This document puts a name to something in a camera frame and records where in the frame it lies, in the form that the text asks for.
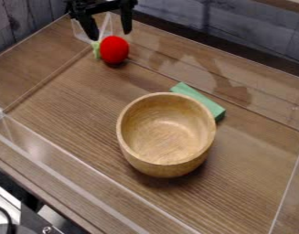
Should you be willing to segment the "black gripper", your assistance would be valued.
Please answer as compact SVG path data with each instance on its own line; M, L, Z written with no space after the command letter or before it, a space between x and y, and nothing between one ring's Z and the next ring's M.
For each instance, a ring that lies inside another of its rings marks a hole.
M66 12L79 21L79 24L92 41L99 39L99 29L92 16L99 13L119 10L124 34L133 31L133 11L138 0L64 0Z

